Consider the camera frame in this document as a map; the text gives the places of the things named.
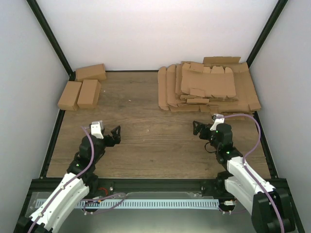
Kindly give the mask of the folded cardboard box back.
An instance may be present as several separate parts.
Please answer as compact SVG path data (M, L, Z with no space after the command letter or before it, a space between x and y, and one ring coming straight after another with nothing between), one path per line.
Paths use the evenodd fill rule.
M97 64L88 67L76 69L76 81L82 82L83 80L98 80L106 79L106 71L104 64Z

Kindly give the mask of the left black corner post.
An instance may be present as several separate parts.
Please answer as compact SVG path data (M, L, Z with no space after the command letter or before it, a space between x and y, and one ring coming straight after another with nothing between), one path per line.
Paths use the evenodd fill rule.
M75 78L75 72L72 70L65 54L63 53L51 27L48 24L39 4L36 0L26 0L30 9L32 10L35 18L37 19L39 25L41 26L43 32L45 33L47 39L49 40L52 48L54 49L59 61L61 62L62 66L64 67L66 73L69 76L69 81L73 81Z

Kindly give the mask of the stack of flat cardboard sheets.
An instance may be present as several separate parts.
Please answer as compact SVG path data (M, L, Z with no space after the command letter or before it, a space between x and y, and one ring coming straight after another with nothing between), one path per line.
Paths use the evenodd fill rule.
M171 112L251 114L261 109L248 63L239 57L182 61L157 73L158 105Z

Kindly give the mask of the folded cardboard box right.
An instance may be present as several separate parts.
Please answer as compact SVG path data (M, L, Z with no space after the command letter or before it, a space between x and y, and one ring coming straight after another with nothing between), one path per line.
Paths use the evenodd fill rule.
M98 80L83 80L77 104L81 109L94 109L97 106L101 84Z

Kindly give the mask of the black corner post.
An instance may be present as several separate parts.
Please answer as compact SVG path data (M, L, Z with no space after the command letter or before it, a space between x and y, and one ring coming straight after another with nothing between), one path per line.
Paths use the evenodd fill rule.
M62 66L64 67L66 73L69 76L69 81L73 81L75 78L75 72L72 70L65 54L63 53L51 27L48 24L39 4L36 0L26 0L30 9L32 10L35 18L37 19L39 25L41 26L43 32L45 33L47 39L49 40L52 48L54 49L59 61L61 62Z
M267 39L269 33L271 32L272 28L274 27L276 21L278 20L279 16L281 15L283 9L285 8L288 0L278 0L274 9L272 10L267 22L265 23L255 45L253 46L246 63L248 67L251 67L253 61L255 60L257 54L259 53L261 47L263 46L265 40Z

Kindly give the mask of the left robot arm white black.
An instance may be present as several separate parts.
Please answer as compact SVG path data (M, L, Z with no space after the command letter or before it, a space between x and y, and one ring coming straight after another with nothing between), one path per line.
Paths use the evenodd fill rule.
M94 121L89 128L59 185L29 217L18 219L15 232L56 233L84 197L99 192L95 165L107 147L121 142L121 127L117 126L110 134L105 134L102 122Z

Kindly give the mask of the folded cardboard box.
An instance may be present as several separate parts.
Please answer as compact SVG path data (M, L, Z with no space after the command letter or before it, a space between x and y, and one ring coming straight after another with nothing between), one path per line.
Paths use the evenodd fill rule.
M76 69L76 81L82 82L83 80L98 80L106 79L106 71L104 64L97 64L88 67Z
M97 106L101 84L98 80L83 80L77 104L81 109L94 109Z
M78 110L78 97L80 94L82 83L75 81L68 81L64 91L58 102L60 110L77 111Z

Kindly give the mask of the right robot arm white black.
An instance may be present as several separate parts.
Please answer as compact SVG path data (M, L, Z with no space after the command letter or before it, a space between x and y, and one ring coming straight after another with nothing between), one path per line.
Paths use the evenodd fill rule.
M256 173L233 144L233 132L224 118L213 124L193 122L193 134L214 147L225 171L218 174L216 191L232 194L248 211L258 233L289 233L296 229L289 193L276 188Z

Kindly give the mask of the folded cardboard box left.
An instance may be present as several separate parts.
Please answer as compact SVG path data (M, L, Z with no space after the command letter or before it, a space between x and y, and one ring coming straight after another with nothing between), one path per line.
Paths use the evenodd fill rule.
M82 83L75 81L68 81L64 91L58 102L60 110L77 111L78 110L78 97L80 94Z

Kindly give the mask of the black aluminium frame rail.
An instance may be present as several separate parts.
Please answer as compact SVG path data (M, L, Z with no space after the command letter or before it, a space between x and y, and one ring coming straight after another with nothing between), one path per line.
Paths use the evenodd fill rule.
M276 189L289 191L284 178L268 179ZM61 182L61 178L34 179L29 191L52 192ZM204 196L228 196L224 186L217 179L103 179L99 178L96 188L91 188L91 195L130 192L201 192Z

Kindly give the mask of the right black corner post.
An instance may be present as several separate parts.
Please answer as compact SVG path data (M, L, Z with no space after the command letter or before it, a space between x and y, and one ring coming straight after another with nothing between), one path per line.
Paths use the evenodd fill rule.
M246 63L248 67L251 67L253 61L255 60L257 54L259 53L261 47L263 46L265 40L267 39L269 33L271 32L272 28L274 27L276 21L278 20L279 16L281 15L283 9L285 8L288 0L278 0L274 9L272 10L267 22L265 23L255 45L253 46Z

